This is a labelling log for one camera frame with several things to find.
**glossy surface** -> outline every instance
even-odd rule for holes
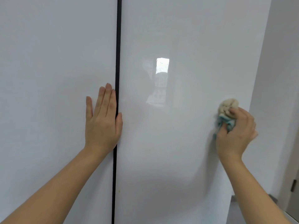
[[[226,222],[217,108],[249,109],[271,0],[123,0],[116,224]]]
[[[85,97],[115,83],[117,0],[0,0],[0,221],[84,146]],[[65,223],[111,223],[112,154]]]

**wardrobe door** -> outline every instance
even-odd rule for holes
[[[115,84],[117,0],[0,0],[0,221],[84,147],[85,98]],[[113,155],[65,223],[111,224]]]
[[[116,224],[224,224],[217,109],[249,109],[271,0],[123,0]]]

